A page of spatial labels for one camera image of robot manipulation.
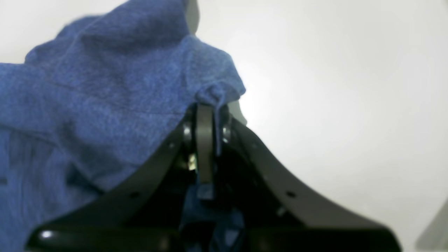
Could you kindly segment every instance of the black plastic part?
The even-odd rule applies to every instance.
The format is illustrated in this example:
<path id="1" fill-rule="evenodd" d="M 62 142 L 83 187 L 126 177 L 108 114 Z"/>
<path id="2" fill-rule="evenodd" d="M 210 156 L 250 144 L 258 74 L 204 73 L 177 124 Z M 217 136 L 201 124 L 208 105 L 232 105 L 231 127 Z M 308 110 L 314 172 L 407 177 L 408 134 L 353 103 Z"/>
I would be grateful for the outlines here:
<path id="1" fill-rule="evenodd" d="M 135 174 L 92 204 L 36 229 L 26 251 L 183 252 L 190 241 L 207 247 L 213 223 L 178 231 L 185 192 L 197 181 L 186 167 L 187 156 L 198 150 L 196 109 L 190 107 Z M 216 198 L 207 204 L 241 210 L 246 225 L 241 252 L 400 251 L 387 227 L 313 191 L 228 110 L 220 116 L 231 134 L 226 132 L 222 153 L 213 158 Z"/>
<path id="2" fill-rule="evenodd" d="M 213 183 L 213 108 L 199 104 L 196 113 L 196 148 L 198 173 L 201 184 Z"/>

